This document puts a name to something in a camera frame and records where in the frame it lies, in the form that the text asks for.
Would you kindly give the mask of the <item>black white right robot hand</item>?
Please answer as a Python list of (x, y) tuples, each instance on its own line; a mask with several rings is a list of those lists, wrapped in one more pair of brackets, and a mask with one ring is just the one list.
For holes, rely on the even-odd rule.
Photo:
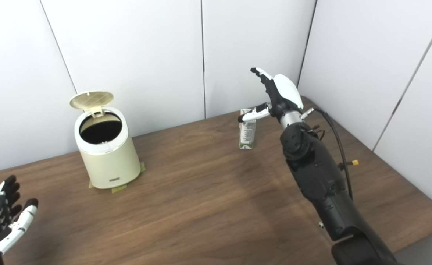
[(277, 74), (273, 77), (258, 67), (253, 67), (250, 71), (260, 78), (261, 83), (265, 86), (269, 101), (238, 116), (239, 123), (250, 122), (266, 116), (275, 117), (281, 123), (284, 115), (291, 112), (299, 114), (302, 112), (303, 100), (297, 87), (288, 77), (283, 74)]

